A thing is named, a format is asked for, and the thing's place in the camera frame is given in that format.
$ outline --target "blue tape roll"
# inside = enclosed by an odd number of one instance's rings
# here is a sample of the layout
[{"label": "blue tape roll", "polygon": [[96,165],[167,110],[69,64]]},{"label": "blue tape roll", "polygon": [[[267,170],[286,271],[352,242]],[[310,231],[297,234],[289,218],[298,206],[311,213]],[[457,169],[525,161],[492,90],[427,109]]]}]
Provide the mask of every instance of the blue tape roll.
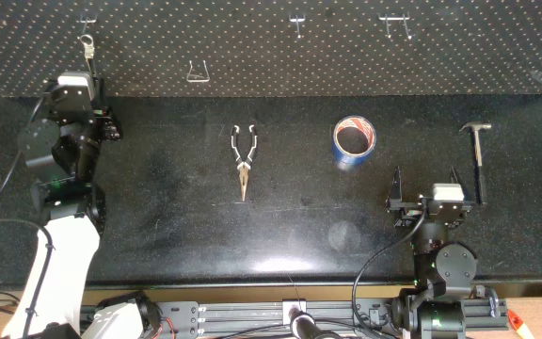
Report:
[{"label": "blue tape roll", "polygon": [[[347,152],[338,142],[338,133],[344,128],[357,128],[367,138],[367,150],[363,153]],[[374,126],[365,118],[359,116],[346,117],[336,124],[333,135],[333,149],[338,161],[338,168],[350,170],[369,158],[375,147],[376,135]]]}]

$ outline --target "black pegboard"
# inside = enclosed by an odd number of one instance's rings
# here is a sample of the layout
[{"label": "black pegboard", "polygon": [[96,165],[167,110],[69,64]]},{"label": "black pegboard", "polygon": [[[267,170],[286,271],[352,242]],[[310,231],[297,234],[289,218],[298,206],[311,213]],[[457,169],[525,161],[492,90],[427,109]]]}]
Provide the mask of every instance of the black pegboard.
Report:
[{"label": "black pegboard", "polygon": [[[411,39],[389,38],[378,15],[403,14]],[[0,0],[0,93],[86,70],[81,15],[113,96],[542,93],[542,1],[382,0]],[[186,82],[189,60],[210,82]]]}]

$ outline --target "black countertop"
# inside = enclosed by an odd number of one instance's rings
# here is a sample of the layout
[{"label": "black countertop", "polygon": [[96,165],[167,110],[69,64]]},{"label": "black countertop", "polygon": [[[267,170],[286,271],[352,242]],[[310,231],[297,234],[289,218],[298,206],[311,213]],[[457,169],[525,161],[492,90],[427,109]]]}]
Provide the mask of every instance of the black countertop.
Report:
[{"label": "black countertop", "polygon": [[[34,99],[0,98],[0,185]],[[403,235],[384,211],[394,168],[407,200],[449,182],[473,191],[467,121],[481,135],[489,205],[451,232],[479,254],[478,281],[542,281],[542,96],[111,98],[124,140],[106,142],[96,182],[108,221],[90,287],[224,283],[350,283],[378,249]],[[334,164],[331,131],[369,119],[372,157]],[[256,123],[260,147],[241,203],[230,130]],[[248,146],[247,138],[242,146]],[[20,166],[0,216],[29,217],[34,178]],[[35,231],[0,225],[0,288],[24,285]],[[367,283],[411,283],[406,246],[378,258]]]}]

